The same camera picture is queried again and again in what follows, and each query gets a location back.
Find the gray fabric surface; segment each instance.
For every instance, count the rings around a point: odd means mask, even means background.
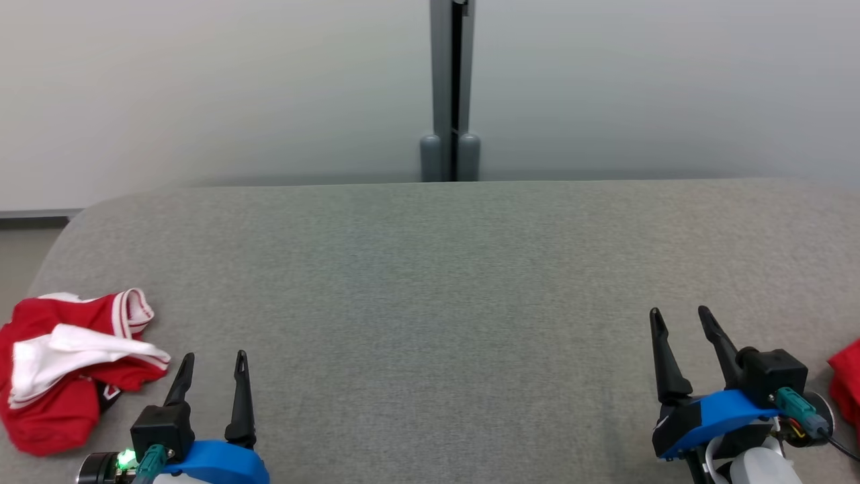
[[[722,385],[699,304],[823,391],[826,359],[860,337],[859,283],[856,195],[624,181],[129,196],[77,216],[30,292],[143,288],[146,339],[197,353],[198,438],[222,437],[245,349],[273,482],[688,483],[651,447],[648,310],[698,393]],[[83,450],[42,460],[4,438],[0,468],[70,481],[85,454],[125,448],[168,387],[124,395]],[[860,475],[834,449],[789,457],[805,482]]]

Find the white fabric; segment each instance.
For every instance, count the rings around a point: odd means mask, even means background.
[[[66,324],[56,325],[50,334],[15,343],[9,407],[26,406],[71,371],[122,357],[170,361],[169,354],[151,343]]]
[[[41,295],[36,299],[53,299],[55,301],[65,301],[65,302],[92,302],[95,299],[81,299],[81,296],[72,293],[50,293],[46,295]]]

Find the teal connector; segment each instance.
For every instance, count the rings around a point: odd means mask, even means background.
[[[138,464],[137,475],[132,484],[152,484],[167,465],[167,448],[161,444],[152,445]]]
[[[777,390],[775,397],[774,404],[777,408],[785,415],[797,420],[797,423],[809,435],[830,435],[830,425],[818,414],[818,409],[796,391],[783,387]]]

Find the cable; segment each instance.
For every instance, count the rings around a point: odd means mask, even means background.
[[[860,462],[860,457],[858,457],[858,456],[857,456],[857,454],[855,454],[855,453],[851,452],[850,450],[846,449],[846,448],[845,448],[845,446],[844,446],[844,445],[842,445],[842,444],[840,444],[839,442],[837,442],[837,440],[836,440],[835,438],[833,438],[833,437],[831,437],[831,436],[827,435],[827,432],[826,432],[826,431],[824,431],[824,430],[822,430],[822,429],[819,429],[819,430],[818,430],[818,433],[819,433],[822,437],[826,438],[826,439],[827,439],[827,442],[829,442],[833,447],[836,447],[836,449],[837,449],[839,452],[842,452],[842,453],[843,453],[843,454],[845,454],[846,456],[848,456],[848,457],[850,457],[850,458],[854,459],[854,460],[855,460],[855,461],[857,461],[857,462]]]
[[[152,484],[167,465],[168,451],[161,444],[153,444],[138,465],[132,484]]]
[[[798,437],[806,437],[806,432],[803,431],[803,425],[801,425],[800,422],[789,417],[789,423],[789,427],[791,427],[791,429],[795,431],[795,434],[797,434]]]

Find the black cable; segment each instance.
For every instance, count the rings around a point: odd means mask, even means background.
[[[855,461],[860,462],[860,457],[858,457],[858,456],[857,456],[857,454],[855,454],[854,452],[851,452],[850,450],[848,450],[847,448],[845,448],[845,446],[844,446],[844,445],[842,445],[841,443],[839,443],[835,438],[833,438],[833,437],[831,437],[831,436],[827,435],[827,432],[826,432],[826,431],[822,431],[821,429],[819,429],[819,430],[818,430],[818,433],[819,433],[822,437],[826,438],[826,439],[827,439],[827,442],[829,442],[829,443],[830,443],[830,445],[832,445],[833,447],[836,447],[836,449],[837,449],[839,452],[842,452],[843,454],[845,454],[845,455],[847,455],[848,457],[850,457],[850,458],[854,459]]]

